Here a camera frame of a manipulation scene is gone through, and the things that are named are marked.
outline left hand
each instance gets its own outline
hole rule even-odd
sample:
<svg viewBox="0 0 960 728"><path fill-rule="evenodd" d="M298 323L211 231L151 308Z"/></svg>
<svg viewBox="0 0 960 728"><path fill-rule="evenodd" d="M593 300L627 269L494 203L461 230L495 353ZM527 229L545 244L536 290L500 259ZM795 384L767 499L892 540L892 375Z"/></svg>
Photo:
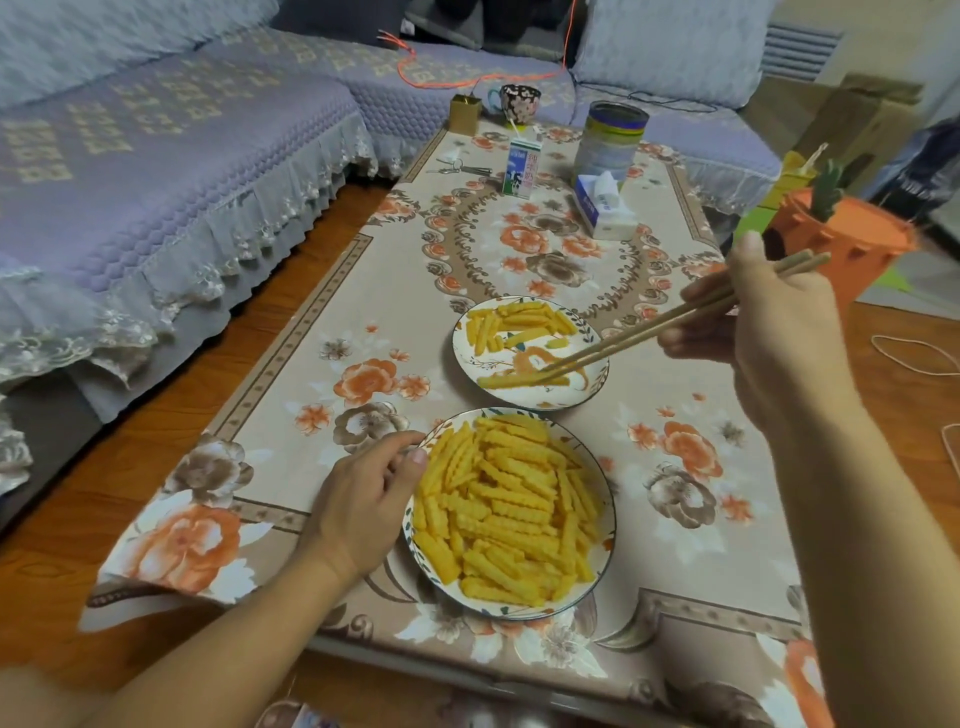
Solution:
<svg viewBox="0 0 960 728"><path fill-rule="evenodd" d="M321 486L300 546L345 583L376 569L393 547L428 461L422 449L402 451L422 440L422 432L388 435L339 460Z"/></svg>

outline plate of french fries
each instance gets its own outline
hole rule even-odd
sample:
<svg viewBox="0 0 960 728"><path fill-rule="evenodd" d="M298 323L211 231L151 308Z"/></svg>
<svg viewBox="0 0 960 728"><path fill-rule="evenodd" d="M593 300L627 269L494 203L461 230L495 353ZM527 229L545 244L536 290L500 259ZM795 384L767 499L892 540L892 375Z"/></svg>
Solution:
<svg viewBox="0 0 960 728"><path fill-rule="evenodd" d="M610 562L616 514L576 437L488 407L447 420L421 447L430 462L403 537L431 583L499 619L542 619L589 594Z"/></svg>
<svg viewBox="0 0 960 728"><path fill-rule="evenodd" d="M589 400L606 383L610 360L535 386L523 378L598 341L574 311L531 296L479 303L453 329L453 352L470 379L500 400L540 412Z"/></svg>

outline small gold box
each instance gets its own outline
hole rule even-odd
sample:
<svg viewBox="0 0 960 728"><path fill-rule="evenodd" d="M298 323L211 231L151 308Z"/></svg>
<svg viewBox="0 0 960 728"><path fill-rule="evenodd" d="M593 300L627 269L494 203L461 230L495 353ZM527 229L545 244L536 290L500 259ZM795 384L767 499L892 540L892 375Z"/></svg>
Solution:
<svg viewBox="0 0 960 728"><path fill-rule="evenodd" d="M475 136L480 130L480 110L483 105L476 96L458 93L450 100L450 118L446 127L452 133Z"/></svg>

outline tissue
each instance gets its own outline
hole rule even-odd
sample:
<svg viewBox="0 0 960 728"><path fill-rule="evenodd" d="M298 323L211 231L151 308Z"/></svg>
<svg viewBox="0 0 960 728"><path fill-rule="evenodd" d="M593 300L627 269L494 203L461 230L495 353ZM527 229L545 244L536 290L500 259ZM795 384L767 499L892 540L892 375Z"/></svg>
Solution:
<svg viewBox="0 0 960 728"><path fill-rule="evenodd" d="M596 240L631 240L637 219L620 197L610 172L600 176L580 175L573 187L574 199Z"/></svg>

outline hand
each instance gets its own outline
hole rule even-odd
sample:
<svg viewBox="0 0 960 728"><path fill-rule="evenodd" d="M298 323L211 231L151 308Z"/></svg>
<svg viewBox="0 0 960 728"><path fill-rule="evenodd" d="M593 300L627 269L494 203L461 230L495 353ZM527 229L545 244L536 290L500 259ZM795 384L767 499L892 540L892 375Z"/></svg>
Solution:
<svg viewBox="0 0 960 728"><path fill-rule="evenodd" d="M728 272L690 284L681 296L702 298L729 275L739 315L665 331L659 341L666 354L731 364L740 403L763 432L798 408L828 413L857 406L829 281L817 273L778 278L756 232L733 244L727 264Z"/></svg>
<svg viewBox="0 0 960 728"><path fill-rule="evenodd" d="M393 547L428 459L422 449L402 451L422 440L421 432L388 435L338 461L321 486L300 545L346 585L380 566Z"/></svg>

